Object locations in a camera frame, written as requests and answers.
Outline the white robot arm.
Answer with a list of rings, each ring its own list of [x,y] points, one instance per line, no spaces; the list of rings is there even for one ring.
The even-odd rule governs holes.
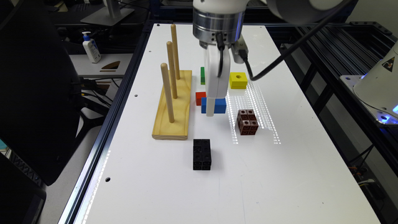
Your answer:
[[[246,65],[249,79],[256,81],[278,66],[351,3],[351,0],[267,0],[266,4],[271,13],[286,22],[300,26],[316,22],[317,25],[254,76],[248,62],[247,48],[241,45],[243,43],[241,31],[248,2],[245,0],[194,1],[193,35],[205,49],[206,115],[213,116],[215,100],[222,99],[227,94],[231,67],[230,53],[235,54],[236,63]]]

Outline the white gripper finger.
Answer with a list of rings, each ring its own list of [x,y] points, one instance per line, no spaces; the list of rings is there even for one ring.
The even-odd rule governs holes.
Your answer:
[[[207,115],[207,117],[214,116],[214,110],[215,110],[215,99],[207,97],[206,98],[206,115]]]

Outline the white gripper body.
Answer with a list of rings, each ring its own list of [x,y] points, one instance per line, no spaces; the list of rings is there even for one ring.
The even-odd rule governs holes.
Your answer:
[[[243,63],[239,55],[225,47],[223,53],[216,45],[205,49],[205,85],[209,98],[224,98],[227,94],[231,62]]]

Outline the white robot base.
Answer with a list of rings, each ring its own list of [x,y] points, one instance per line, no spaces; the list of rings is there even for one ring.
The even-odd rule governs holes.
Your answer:
[[[375,122],[397,126],[397,44],[364,75],[342,75],[348,87]]]

